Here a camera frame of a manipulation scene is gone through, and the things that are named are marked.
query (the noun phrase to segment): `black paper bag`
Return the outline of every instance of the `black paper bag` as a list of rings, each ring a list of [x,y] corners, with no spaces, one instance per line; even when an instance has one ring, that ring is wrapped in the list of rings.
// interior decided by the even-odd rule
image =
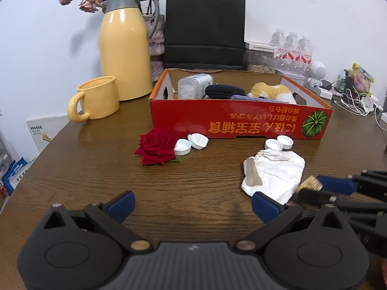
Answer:
[[[245,0],[167,0],[164,66],[245,69]]]

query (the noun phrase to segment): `brown handle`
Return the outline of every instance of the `brown handle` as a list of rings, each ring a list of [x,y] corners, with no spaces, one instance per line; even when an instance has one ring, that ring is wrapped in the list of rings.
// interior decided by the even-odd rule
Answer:
[[[77,112],[77,105],[78,102],[85,97],[85,92],[79,92],[75,94],[70,101],[68,102],[67,105],[67,116],[70,119],[70,121],[76,122],[76,123],[81,123],[85,122],[90,118],[89,113],[84,113],[84,114],[79,114]]]

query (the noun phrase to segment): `wooden table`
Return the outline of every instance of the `wooden table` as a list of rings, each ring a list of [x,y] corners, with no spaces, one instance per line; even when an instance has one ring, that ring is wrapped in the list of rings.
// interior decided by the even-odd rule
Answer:
[[[85,124],[69,123],[36,159],[0,216],[0,288],[24,289],[16,258],[50,204],[80,209],[106,202],[122,191],[136,195],[126,220],[153,244],[166,240],[228,240],[234,243],[262,222],[241,192],[242,162],[264,138],[211,140],[181,163],[142,167],[134,155],[139,135],[152,128],[147,98],[121,104],[114,115]],[[360,117],[335,107],[321,141],[296,140],[311,174],[345,177],[362,169],[386,169],[386,141],[373,115]],[[380,259],[373,259],[362,289],[384,289]]]

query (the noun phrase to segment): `vase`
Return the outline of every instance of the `vase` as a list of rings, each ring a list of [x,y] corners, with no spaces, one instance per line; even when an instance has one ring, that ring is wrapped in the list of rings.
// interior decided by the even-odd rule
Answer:
[[[152,23],[152,15],[144,15],[144,20],[147,27]],[[156,30],[153,36],[149,39],[150,52],[150,69],[152,71],[152,81],[157,81],[164,70],[161,55],[164,53],[164,15],[159,15],[159,20],[156,25]]]

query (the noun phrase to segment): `white cloth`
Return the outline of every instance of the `white cloth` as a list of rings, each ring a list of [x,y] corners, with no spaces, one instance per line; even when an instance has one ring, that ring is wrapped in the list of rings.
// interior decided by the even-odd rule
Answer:
[[[302,171],[305,167],[304,158],[295,152],[282,152],[272,149],[259,151],[254,159],[254,176],[250,175],[250,184],[246,184],[247,174],[252,173],[247,169],[246,160],[243,162],[243,171],[246,177],[242,182],[242,190],[247,195],[253,196],[255,192],[262,192],[280,204],[285,204],[293,195],[301,181]]]

